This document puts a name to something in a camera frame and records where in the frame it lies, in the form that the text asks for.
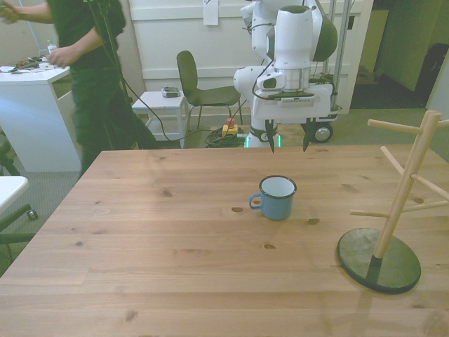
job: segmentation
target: wheel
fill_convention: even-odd
[[[34,221],[38,218],[38,215],[36,213],[36,211],[34,209],[32,209],[31,211],[27,212],[27,217],[31,220]]]
[[[330,123],[316,123],[316,130],[314,137],[312,138],[313,143],[327,143],[334,134],[334,130]]]

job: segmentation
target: mug rim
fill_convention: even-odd
[[[262,189],[262,183],[266,180],[266,179],[269,179],[269,178],[285,178],[285,179],[287,179],[287,180],[289,180],[292,184],[293,184],[293,192],[291,192],[289,195],[283,195],[282,197],[276,197],[276,196],[274,196],[274,195],[271,195],[271,194],[268,194],[267,192],[265,192],[263,189]],[[291,197],[292,195],[294,195],[295,193],[296,193],[296,183],[293,181],[293,179],[290,179],[289,177],[285,177],[285,176],[281,176],[281,175],[279,175],[279,174],[275,174],[275,175],[272,175],[272,176],[267,176],[267,177],[265,177],[265,178],[263,178],[261,181],[260,181],[260,183],[259,183],[259,190],[261,191],[261,193],[263,193],[263,194],[265,194],[267,197],[270,197],[270,198],[272,198],[272,199],[286,199],[286,198],[289,198],[289,197]]]

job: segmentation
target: small device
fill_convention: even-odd
[[[178,97],[180,95],[179,90],[174,86],[164,86],[162,88],[162,96],[166,98]]]
[[[55,66],[51,65],[49,62],[41,62],[39,63],[39,68],[42,70],[53,70],[55,69]]]

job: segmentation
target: black round base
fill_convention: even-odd
[[[405,293],[421,276],[415,253],[401,240],[392,237],[384,258],[373,255],[379,230],[359,228],[341,237],[337,254],[342,267],[358,283],[382,293]]]

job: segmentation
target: black shirt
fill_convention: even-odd
[[[95,27],[98,34],[105,41],[109,57],[114,59],[105,20],[100,15],[98,1],[102,1],[102,4],[104,3],[107,6],[107,17],[112,31],[112,40],[117,45],[116,37],[123,32],[123,28],[126,25],[119,0],[91,0],[90,3],[84,2],[84,0],[47,0],[56,32],[58,33],[59,47],[71,46]],[[82,55],[71,67],[73,69],[111,67],[113,63],[108,54],[101,46]]]

